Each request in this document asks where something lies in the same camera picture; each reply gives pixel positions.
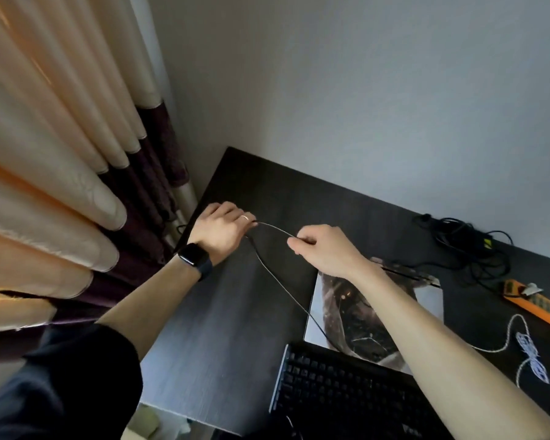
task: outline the bundled white cable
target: bundled white cable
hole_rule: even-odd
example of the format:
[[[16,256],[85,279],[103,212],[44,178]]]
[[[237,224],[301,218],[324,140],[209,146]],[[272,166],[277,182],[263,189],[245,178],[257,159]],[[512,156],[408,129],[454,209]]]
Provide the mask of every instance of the bundled white cable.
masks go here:
[[[544,383],[550,384],[548,374],[546,373],[546,368],[541,363],[541,361],[538,360],[538,356],[539,356],[538,350],[535,347],[534,341],[530,337],[530,330],[528,328],[528,323],[526,322],[526,319],[519,313],[516,313],[514,316],[512,316],[511,319],[509,320],[509,323],[507,323],[507,338],[502,348],[495,349],[495,350],[486,350],[486,349],[481,349],[479,347],[473,346],[472,344],[469,344],[469,346],[472,347],[473,349],[480,350],[481,352],[487,352],[490,354],[503,352],[509,346],[509,342],[511,340],[511,335],[512,335],[512,331],[511,331],[512,324],[516,317],[520,318],[521,321],[523,321],[524,326],[526,327],[526,333],[516,332],[515,339],[517,340],[523,352],[525,352],[525,354],[528,355],[528,357],[524,361],[522,361],[519,367],[517,368],[517,372],[515,373],[515,385],[517,387],[520,387],[521,370],[524,368],[524,366],[527,363],[530,363],[532,372],[534,372],[534,375],[536,377],[541,379]]]

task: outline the watch face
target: watch face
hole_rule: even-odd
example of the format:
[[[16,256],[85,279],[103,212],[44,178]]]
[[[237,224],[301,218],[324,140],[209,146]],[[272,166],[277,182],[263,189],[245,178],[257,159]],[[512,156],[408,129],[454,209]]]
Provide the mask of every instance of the watch face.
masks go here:
[[[209,255],[206,250],[198,247],[196,244],[187,244],[179,250],[179,257],[186,263],[198,267],[208,259]]]

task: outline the keyboard logo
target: keyboard logo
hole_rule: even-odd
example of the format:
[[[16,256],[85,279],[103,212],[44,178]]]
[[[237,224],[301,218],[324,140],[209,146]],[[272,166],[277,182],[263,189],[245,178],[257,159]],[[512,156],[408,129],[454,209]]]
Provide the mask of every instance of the keyboard logo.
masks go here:
[[[422,434],[420,434],[417,429],[410,428],[409,426],[404,425],[403,423],[401,423],[401,425],[403,426],[403,432],[405,432],[406,434],[413,435],[418,438],[422,438]]]

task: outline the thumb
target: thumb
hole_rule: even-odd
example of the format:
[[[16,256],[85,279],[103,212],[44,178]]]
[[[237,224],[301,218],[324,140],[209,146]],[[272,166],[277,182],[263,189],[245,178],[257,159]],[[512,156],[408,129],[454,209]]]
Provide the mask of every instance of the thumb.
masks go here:
[[[288,237],[287,245],[289,245],[289,248],[293,250],[296,255],[301,256],[305,256],[310,250],[314,249],[313,245],[310,245],[307,242],[304,242],[296,237]]]

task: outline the forearm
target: forearm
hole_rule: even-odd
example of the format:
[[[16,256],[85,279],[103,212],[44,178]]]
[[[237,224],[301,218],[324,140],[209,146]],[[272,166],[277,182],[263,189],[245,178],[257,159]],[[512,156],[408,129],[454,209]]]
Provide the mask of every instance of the forearm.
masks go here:
[[[550,417],[370,262],[350,278],[456,439],[550,439]]]
[[[147,354],[161,329],[190,288],[199,272],[177,256],[98,320],[124,335],[137,350]]]

